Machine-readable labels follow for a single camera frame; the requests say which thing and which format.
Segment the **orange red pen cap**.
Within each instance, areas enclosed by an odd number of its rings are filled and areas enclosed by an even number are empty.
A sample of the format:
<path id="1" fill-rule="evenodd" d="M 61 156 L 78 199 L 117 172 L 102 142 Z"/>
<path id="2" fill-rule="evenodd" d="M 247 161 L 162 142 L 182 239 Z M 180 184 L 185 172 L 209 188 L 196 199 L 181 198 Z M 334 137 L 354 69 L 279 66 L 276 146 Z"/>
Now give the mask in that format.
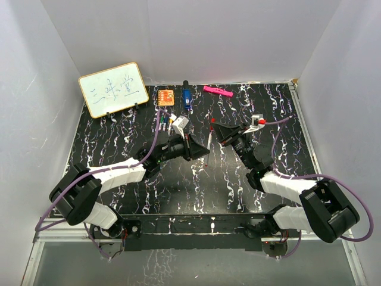
<path id="1" fill-rule="evenodd" d="M 210 131 L 212 132 L 214 130 L 213 128 L 213 123 L 215 122 L 215 118 L 211 119 L 211 124 L 210 124 Z"/>

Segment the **white pen blue tip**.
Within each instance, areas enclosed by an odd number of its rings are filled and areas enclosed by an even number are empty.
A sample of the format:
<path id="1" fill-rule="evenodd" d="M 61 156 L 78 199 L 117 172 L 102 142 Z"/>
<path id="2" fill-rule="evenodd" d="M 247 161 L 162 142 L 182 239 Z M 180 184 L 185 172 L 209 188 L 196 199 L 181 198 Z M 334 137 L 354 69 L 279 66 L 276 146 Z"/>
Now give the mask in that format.
<path id="1" fill-rule="evenodd" d="M 163 121 L 163 131 L 166 131 L 167 129 L 167 123 L 168 123 L 168 117 L 165 117 L 164 121 Z"/>

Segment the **white pen green tip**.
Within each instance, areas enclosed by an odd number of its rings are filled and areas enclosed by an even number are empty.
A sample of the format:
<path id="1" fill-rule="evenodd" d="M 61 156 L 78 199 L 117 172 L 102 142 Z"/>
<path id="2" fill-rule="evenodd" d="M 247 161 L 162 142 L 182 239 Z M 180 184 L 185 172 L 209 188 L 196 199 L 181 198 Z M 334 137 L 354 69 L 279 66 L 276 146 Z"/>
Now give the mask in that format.
<path id="1" fill-rule="evenodd" d="M 159 125 L 159 130 L 163 128 L 163 121 L 164 121 L 164 115 L 160 117 L 160 125 Z"/>

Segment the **white pen red tip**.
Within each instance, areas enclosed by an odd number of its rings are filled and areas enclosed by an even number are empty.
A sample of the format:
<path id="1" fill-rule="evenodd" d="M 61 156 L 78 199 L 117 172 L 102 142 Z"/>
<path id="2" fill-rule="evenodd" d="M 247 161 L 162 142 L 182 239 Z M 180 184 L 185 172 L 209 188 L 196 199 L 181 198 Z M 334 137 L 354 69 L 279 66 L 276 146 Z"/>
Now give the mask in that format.
<path id="1" fill-rule="evenodd" d="M 208 135 L 207 148 L 208 148 L 209 151 L 210 151 L 210 148 L 211 148 L 212 133 L 213 133 L 213 130 L 210 130 L 209 135 Z M 210 153 L 207 154 L 207 156 L 205 158 L 205 167 L 207 167 L 208 164 L 209 164 L 209 157 L 210 157 Z"/>

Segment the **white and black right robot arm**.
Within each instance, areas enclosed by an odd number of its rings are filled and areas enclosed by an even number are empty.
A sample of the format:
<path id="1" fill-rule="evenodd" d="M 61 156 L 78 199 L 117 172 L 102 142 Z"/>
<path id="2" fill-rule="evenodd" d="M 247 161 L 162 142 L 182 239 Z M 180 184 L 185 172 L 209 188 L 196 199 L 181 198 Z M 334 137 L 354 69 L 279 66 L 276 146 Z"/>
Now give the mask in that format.
<path id="1" fill-rule="evenodd" d="M 324 242 L 332 243 L 359 222 L 360 215 L 333 179 L 288 178 L 273 167 L 270 146 L 250 140 L 248 125 L 213 122 L 211 126 L 219 143 L 231 146 L 249 170 L 246 177 L 253 189 L 298 204 L 272 213 L 265 222 L 270 235 L 277 237 L 286 229 L 297 229 L 313 232 Z"/>

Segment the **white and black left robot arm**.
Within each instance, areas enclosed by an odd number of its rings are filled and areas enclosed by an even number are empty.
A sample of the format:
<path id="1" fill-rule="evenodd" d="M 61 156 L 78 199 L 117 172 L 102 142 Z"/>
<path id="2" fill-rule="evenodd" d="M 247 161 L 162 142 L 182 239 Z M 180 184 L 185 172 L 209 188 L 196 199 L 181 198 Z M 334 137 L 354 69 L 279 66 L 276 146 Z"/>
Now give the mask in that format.
<path id="1" fill-rule="evenodd" d="M 155 142 L 144 143 L 126 161 L 105 166 L 105 172 L 100 171 L 102 167 L 87 168 L 81 163 L 75 164 L 51 191 L 49 200 L 54 202 L 75 179 L 89 174 L 71 187 L 55 207 L 69 225 L 88 223 L 115 238 L 123 231 L 124 219 L 110 206 L 97 202 L 100 194 L 153 177 L 160 171 L 162 162 L 178 157 L 191 161 L 209 153 L 207 147 L 198 144 L 188 134 L 168 136 L 159 131 Z"/>

